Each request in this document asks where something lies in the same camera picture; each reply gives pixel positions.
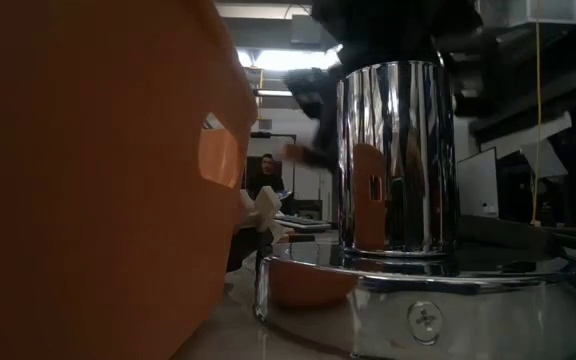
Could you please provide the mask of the ceiling light panel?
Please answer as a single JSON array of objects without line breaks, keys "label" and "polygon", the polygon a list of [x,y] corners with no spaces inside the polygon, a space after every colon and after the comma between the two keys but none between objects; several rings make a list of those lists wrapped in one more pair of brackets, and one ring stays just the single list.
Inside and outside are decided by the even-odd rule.
[{"label": "ceiling light panel", "polygon": [[327,51],[238,48],[237,55],[242,66],[269,71],[328,69],[339,63],[335,48]]}]

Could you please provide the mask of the white ceiling duct box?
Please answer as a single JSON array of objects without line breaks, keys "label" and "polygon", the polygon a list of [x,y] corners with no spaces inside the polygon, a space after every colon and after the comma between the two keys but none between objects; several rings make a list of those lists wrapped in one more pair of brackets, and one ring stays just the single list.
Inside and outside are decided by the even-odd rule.
[{"label": "white ceiling duct box", "polygon": [[576,0],[475,0],[485,26],[513,28],[531,23],[576,25]]}]

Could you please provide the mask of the white slanted board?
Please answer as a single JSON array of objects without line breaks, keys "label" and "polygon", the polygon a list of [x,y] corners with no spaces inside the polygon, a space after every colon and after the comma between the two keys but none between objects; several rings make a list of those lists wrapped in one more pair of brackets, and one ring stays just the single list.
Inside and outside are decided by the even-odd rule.
[{"label": "white slanted board", "polygon": [[482,143],[481,151],[494,149],[498,159],[519,151],[523,146],[531,145],[537,141],[545,140],[550,136],[572,127],[572,118],[568,111],[557,118],[542,122],[540,126],[533,126],[524,130],[504,135],[497,139]]}]

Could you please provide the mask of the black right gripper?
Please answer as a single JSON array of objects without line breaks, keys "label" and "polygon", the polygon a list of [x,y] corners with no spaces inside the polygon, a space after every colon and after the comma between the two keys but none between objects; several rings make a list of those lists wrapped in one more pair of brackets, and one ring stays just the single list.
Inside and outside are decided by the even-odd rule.
[{"label": "black right gripper", "polygon": [[[337,83],[341,68],[308,68],[290,70],[284,84],[304,114],[319,121],[314,146],[331,146],[337,140]],[[332,152],[299,145],[297,161],[311,168],[335,171],[337,157]]]}]

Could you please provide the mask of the white plug adapter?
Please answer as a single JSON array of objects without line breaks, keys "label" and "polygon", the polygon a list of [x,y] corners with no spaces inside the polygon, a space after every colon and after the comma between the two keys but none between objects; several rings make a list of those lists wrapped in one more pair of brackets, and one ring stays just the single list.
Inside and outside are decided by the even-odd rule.
[{"label": "white plug adapter", "polygon": [[241,216],[235,232],[252,228],[258,233],[270,232],[271,243],[281,243],[287,239],[286,228],[275,221],[281,202],[269,186],[262,187],[255,199],[246,190],[240,191]]}]

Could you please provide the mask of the person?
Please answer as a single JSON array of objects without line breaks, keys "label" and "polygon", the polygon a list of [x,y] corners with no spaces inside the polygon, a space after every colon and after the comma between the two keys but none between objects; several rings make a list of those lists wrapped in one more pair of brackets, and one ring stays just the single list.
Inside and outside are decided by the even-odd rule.
[{"label": "person", "polygon": [[275,171],[275,161],[270,153],[262,156],[260,170],[249,179],[247,189],[256,198],[265,186],[271,187],[275,193],[285,190],[282,177]]}]

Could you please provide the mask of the chrome cylinder on round base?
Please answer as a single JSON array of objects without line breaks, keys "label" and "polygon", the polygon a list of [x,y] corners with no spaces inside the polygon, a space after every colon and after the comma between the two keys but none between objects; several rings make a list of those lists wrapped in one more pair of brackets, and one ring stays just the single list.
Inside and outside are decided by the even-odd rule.
[{"label": "chrome cylinder on round base", "polygon": [[277,244],[255,313],[374,360],[572,360],[576,267],[529,227],[461,217],[441,67],[393,62],[337,87],[339,239]]}]

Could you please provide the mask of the white board panel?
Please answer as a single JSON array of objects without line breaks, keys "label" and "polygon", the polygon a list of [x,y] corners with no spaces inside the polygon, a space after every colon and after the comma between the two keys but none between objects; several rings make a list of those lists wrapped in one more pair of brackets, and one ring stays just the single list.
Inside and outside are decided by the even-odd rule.
[{"label": "white board panel", "polygon": [[498,218],[496,149],[459,161],[457,175],[460,214]]}]

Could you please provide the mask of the orange plastic tray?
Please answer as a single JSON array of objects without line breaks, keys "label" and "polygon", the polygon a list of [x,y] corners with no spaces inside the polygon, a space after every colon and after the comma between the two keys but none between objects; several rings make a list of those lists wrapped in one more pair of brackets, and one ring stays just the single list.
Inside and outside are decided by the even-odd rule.
[{"label": "orange plastic tray", "polygon": [[213,0],[0,0],[0,360],[170,360],[255,117]]}]

